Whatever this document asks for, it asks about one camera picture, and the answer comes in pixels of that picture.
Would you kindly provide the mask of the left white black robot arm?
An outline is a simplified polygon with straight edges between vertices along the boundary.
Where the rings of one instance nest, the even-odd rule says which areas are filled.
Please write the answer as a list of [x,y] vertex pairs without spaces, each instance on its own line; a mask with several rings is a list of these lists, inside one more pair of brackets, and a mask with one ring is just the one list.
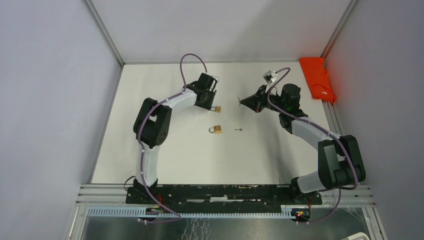
[[135,175],[134,188],[145,204],[151,204],[157,198],[154,186],[158,181],[159,150],[169,135],[172,114],[189,107],[211,110],[218,82],[218,77],[201,73],[198,80],[184,85],[179,92],[163,100],[148,97],[143,101],[133,125],[140,146],[139,170]]

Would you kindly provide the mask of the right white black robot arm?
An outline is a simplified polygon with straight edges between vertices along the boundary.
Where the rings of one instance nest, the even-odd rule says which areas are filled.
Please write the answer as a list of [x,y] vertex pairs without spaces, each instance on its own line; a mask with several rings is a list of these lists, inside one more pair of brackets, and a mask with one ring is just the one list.
[[262,85],[239,103],[255,113],[269,109],[278,113],[279,123],[317,150],[317,170],[295,177],[291,181],[289,199],[302,204],[309,193],[321,190],[354,190],[366,179],[366,170],[357,139],[352,135],[333,133],[303,112],[300,106],[301,88],[287,83],[280,94],[273,94]]

